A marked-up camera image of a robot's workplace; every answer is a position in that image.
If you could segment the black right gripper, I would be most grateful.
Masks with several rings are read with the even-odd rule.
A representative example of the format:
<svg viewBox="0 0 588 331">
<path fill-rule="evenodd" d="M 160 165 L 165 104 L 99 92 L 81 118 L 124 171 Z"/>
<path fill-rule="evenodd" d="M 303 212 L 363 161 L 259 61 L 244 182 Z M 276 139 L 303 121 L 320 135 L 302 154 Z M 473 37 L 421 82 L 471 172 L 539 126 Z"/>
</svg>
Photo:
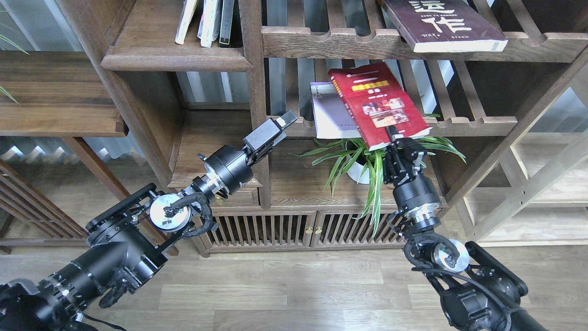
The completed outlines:
<svg viewBox="0 0 588 331">
<path fill-rule="evenodd" d="M 404 138 L 394 125 L 385 130 L 391 145 L 385 149 L 384 183 L 393 184 L 399 213 L 412 219 L 434 218 L 441 201 L 432 180 L 422 172 L 426 149 L 413 139 Z"/>
</svg>

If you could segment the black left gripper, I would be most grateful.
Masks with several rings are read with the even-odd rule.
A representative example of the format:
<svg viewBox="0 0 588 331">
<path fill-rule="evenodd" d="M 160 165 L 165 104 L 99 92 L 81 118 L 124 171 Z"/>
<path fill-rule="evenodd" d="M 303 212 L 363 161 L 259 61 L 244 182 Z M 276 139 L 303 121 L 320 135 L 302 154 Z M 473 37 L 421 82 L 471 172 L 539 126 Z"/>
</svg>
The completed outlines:
<svg viewBox="0 0 588 331">
<path fill-rule="evenodd" d="M 244 184 L 252 180 L 252 166 L 267 156 L 273 146 L 286 137 L 285 130 L 291 126 L 298 116 L 288 110 L 275 121 L 265 121 L 244 139 L 244 146 L 235 149 L 231 145 L 223 145 L 210 157 L 199 154 L 204 161 L 207 173 L 198 178 L 198 190 L 206 196 L 214 196 L 223 191 L 222 195 L 233 195 Z"/>
</svg>

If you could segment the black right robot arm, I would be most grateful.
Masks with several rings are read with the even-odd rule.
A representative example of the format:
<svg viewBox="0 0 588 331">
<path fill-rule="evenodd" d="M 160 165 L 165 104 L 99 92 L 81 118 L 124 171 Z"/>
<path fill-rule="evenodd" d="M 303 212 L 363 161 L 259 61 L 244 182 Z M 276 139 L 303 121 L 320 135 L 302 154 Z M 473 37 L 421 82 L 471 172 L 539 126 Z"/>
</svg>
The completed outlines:
<svg viewBox="0 0 588 331">
<path fill-rule="evenodd" d="M 404 254 L 440 296 L 449 325 L 460 331 L 543 331 L 544 327 L 521 308 L 528 287 L 477 243 L 461 243 L 435 232 L 440 200 L 421 168 L 426 150 L 394 126 L 386 132 L 384 183 L 403 218 L 396 232 L 406 243 Z"/>
</svg>

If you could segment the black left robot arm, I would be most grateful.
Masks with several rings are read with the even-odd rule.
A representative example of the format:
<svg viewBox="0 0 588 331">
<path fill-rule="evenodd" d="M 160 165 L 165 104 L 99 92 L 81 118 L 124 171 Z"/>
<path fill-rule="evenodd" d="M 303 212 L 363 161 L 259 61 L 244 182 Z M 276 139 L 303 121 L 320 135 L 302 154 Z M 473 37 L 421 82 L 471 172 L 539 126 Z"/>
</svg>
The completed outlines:
<svg viewBox="0 0 588 331">
<path fill-rule="evenodd" d="M 92 331 L 84 311 L 96 299 L 113 306 L 135 293 L 166 264 L 166 252 L 181 239 L 215 231 L 210 203 L 227 198 L 252 180 L 252 166 L 286 137 L 293 111 L 268 119 L 244 139 L 241 149 L 224 145 L 204 161 L 207 173 L 176 194 L 151 183 L 92 219 L 90 249 L 38 284 L 27 279 L 1 287 L 3 331 Z"/>
</svg>

